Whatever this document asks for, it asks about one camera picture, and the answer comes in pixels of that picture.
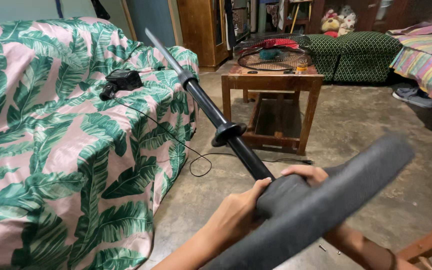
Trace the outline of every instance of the stuffed toy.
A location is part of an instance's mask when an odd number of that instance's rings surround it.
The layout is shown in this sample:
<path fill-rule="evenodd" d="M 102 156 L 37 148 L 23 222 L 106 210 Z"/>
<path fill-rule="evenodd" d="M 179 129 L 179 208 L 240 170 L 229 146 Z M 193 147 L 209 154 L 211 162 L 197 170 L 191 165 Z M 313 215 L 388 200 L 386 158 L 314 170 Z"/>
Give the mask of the stuffed toy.
<path fill-rule="evenodd" d="M 326 12 L 326 14 L 324 15 L 323 18 L 321 18 L 321 23 L 323 23 L 324 21 L 326 21 L 329 18 L 333 18 L 336 17 L 338 14 L 335 13 L 334 9 L 330 9 Z"/>
<path fill-rule="evenodd" d="M 345 22 L 343 22 L 340 26 L 339 26 L 339 31 L 337 32 L 337 36 L 340 37 L 342 35 L 346 35 L 348 33 L 353 32 L 354 29 L 348 29 L 348 26 L 346 25 Z"/>
<path fill-rule="evenodd" d="M 344 23 L 348 30 L 354 30 L 354 24 L 356 21 L 356 14 L 354 12 L 344 18 Z"/>
<path fill-rule="evenodd" d="M 337 38 L 338 37 L 338 32 L 336 32 L 336 31 L 328 31 L 328 32 L 324 33 L 323 35 L 330 36 L 330 37 L 333 37 L 333 38 Z"/>
<path fill-rule="evenodd" d="M 340 19 L 338 16 L 326 19 L 321 23 L 321 30 L 323 33 L 328 31 L 338 31 L 339 26 L 344 23 L 344 20 Z"/>
<path fill-rule="evenodd" d="M 345 5 L 341 8 L 341 10 L 339 10 L 339 15 L 343 15 L 343 18 L 348 17 L 351 13 L 354 12 L 349 5 Z"/>
<path fill-rule="evenodd" d="M 338 16 L 328 18 L 321 23 L 321 31 L 327 36 L 337 38 L 342 23 L 344 23 L 344 20 Z"/>

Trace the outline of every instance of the hand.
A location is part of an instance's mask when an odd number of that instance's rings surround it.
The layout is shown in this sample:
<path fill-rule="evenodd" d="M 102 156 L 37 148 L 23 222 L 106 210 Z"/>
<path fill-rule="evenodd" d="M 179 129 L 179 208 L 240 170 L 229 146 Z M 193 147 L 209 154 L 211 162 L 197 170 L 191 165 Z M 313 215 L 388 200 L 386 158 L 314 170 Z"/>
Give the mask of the hand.
<path fill-rule="evenodd" d="M 292 165 L 282 170 L 281 174 L 304 176 L 311 187 L 320 185 L 328 177 L 326 171 L 310 165 Z M 352 229 L 345 223 L 328 231 L 323 238 L 364 269 L 387 270 L 395 263 L 397 270 L 417 270 L 409 262 L 395 258 L 389 250 L 364 237 L 360 231 Z"/>
<path fill-rule="evenodd" d="M 201 229 L 220 252 L 255 230 L 261 222 L 254 219 L 256 200 L 271 183 L 271 178 L 258 180 L 248 191 L 227 196 Z"/>
<path fill-rule="evenodd" d="M 282 170 L 281 174 L 284 176 L 293 174 L 304 176 L 311 187 L 320 185 L 328 177 L 324 169 L 310 165 L 291 165 Z"/>
<path fill-rule="evenodd" d="M 248 191 L 227 196 L 206 225 L 153 270 L 199 269 L 257 228 L 256 200 L 270 183 L 271 178 L 258 180 Z"/>

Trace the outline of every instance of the wall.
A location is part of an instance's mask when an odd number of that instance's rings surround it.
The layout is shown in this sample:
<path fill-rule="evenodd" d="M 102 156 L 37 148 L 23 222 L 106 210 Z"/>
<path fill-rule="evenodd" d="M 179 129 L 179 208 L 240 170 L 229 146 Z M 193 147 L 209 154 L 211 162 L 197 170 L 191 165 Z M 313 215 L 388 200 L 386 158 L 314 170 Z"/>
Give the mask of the wall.
<path fill-rule="evenodd" d="M 126 21 L 121 0 L 99 0 L 99 2 L 111 16 L 109 21 L 118 28 L 121 28 L 124 35 L 131 40 L 131 30 L 129 29 L 128 23 Z"/>
<path fill-rule="evenodd" d="M 61 0 L 61 10 L 66 18 L 96 16 L 91 0 Z M 57 18 L 55 0 L 0 0 L 0 23 Z"/>
<path fill-rule="evenodd" d="M 146 46 L 152 44 L 145 34 L 145 28 L 149 28 L 164 46 L 176 45 L 168 0 L 127 0 L 127 2 L 138 41 Z"/>
<path fill-rule="evenodd" d="M 173 32 L 176 33 L 176 45 L 183 46 L 183 32 L 181 31 L 181 23 L 180 23 L 180 13 L 178 11 L 178 0 L 168 0 L 168 5 L 173 10 L 173 18 L 174 21 L 171 20 L 173 24 Z"/>

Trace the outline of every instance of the couch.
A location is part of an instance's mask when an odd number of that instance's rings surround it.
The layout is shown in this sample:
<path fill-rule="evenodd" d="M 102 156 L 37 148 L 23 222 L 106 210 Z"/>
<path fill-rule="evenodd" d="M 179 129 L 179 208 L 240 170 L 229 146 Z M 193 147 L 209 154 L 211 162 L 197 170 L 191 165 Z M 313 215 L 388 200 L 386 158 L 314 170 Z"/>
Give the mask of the couch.
<path fill-rule="evenodd" d="M 169 48 L 198 76 L 196 55 Z M 101 101 L 105 76 L 143 87 Z M 90 17 L 0 23 L 0 269 L 126 269 L 149 256 L 197 104 L 161 53 Z"/>
<path fill-rule="evenodd" d="M 385 82 L 389 66 L 402 49 L 399 40 L 378 32 L 307 36 L 316 70 L 327 82 Z"/>

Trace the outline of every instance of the green ottoman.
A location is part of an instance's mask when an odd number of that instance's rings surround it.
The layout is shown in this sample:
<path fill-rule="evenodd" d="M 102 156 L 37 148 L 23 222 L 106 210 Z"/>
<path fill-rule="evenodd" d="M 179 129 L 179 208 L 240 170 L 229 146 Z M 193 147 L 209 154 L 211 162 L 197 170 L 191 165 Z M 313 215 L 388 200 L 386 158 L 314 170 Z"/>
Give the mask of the green ottoman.
<path fill-rule="evenodd" d="M 389 65 L 402 48 L 399 40 L 378 32 L 354 32 L 336 40 L 342 51 L 336 82 L 384 82 Z"/>
<path fill-rule="evenodd" d="M 338 64 L 342 46 L 334 37 L 325 34 L 308 34 L 311 45 L 312 61 L 319 74 L 324 75 L 325 81 L 332 81 Z"/>

